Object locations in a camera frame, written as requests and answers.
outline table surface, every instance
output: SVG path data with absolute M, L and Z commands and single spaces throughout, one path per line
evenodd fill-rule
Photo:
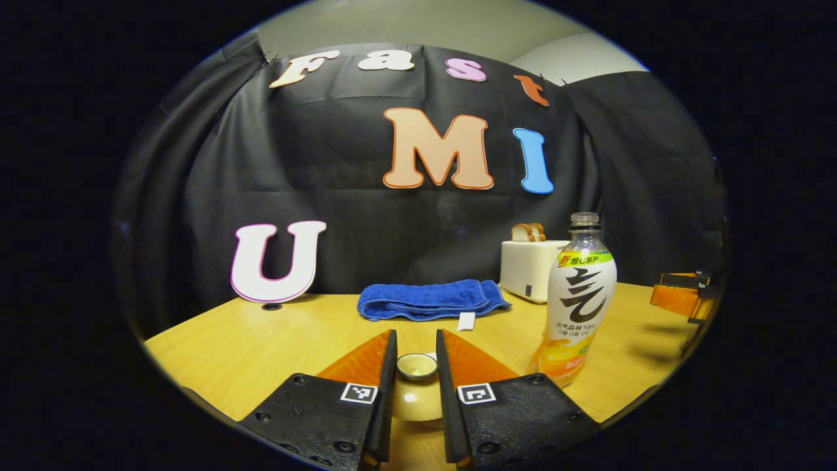
M 649 304 L 652 287 L 618 283 L 598 328 L 587 365 L 563 390 L 603 422 L 680 364 L 680 348 L 695 326 Z M 436 329 L 448 329 L 524 375 L 540 344 L 547 305 L 503 293 L 512 307 L 456 331 L 457 319 L 370 322 L 356 294 L 306 294 L 265 311 L 234 299 L 146 341 L 151 356 L 180 386 L 196 391 L 235 421 L 242 420 L 293 373 L 316 375 L 386 329 L 398 331 L 398 354 L 435 351 Z M 444 460 L 438 426 L 393 419 L 384 470 L 454 469 Z

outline white letter u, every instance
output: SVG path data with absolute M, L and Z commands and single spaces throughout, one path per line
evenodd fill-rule
M 285 277 L 270 280 L 262 275 L 262 261 L 267 240 L 276 233 L 272 224 L 246 225 L 235 231 L 239 246 L 235 249 L 229 280 L 235 292 L 256 303 L 282 303 L 298 297 L 314 282 L 317 235 L 326 229 L 319 220 L 304 220 L 288 226 L 294 235 L 290 271 Z

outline small bowl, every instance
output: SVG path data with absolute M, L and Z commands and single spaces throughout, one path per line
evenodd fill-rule
M 436 374 L 439 363 L 430 355 L 406 354 L 398 357 L 395 369 L 408 380 L 423 380 Z

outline towel tag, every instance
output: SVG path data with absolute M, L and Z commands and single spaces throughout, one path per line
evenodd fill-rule
M 474 319 L 476 313 L 460 313 L 460 324 L 456 330 L 474 330 Z

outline black fabric backdrop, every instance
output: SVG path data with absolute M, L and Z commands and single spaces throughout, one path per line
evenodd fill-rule
M 301 82 L 268 85 L 302 55 L 340 56 Z M 374 50 L 406 49 L 408 71 L 361 70 Z M 449 58 L 475 60 L 488 78 L 458 80 Z M 535 103 L 514 75 L 543 87 Z M 488 122 L 495 185 L 391 189 L 392 107 L 424 111 L 444 135 L 461 114 Z M 523 127 L 545 138 L 550 194 L 521 186 Z M 419 172 L 425 173 L 420 161 Z M 603 75 L 559 87 L 487 58 L 416 44 L 349 44 L 265 63 L 255 32 L 205 60 L 139 133 L 119 184 L 112 247 L 126 309 L 146 336 L 236 295 L 229 271 L 241 226 L 269 223 L 267 277 L 290 269 L 285 227 L 322 220 L 309 292 L 357 293 L 371 283 L 499 280 L 511 226 L 543 224 L 568 238 L 569 216 L 602 215 L 621 282 L 721 268 L 722 199 L 715 163 L 688 112 L 650 73 Z

